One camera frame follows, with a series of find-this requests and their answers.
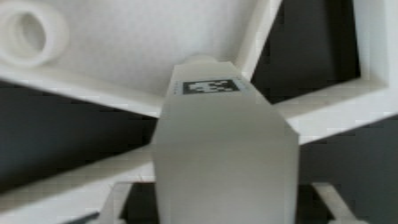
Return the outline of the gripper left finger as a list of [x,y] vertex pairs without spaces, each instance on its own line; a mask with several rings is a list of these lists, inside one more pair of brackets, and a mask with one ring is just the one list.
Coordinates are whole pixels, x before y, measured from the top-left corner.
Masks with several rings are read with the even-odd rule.
[[128,201],[131,183],[119,182],[110,190],[103,209],[99,212],[98,223],[99,224],[126,224],[123,219],[124,205]]

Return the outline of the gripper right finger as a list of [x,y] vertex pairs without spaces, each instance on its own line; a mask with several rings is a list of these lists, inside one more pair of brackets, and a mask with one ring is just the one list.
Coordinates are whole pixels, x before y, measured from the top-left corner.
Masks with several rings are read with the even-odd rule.
[[355,217],[332,184],[327,182],[314,182],[313,188],[332,214],[329,224],[368,224],[368,222]]

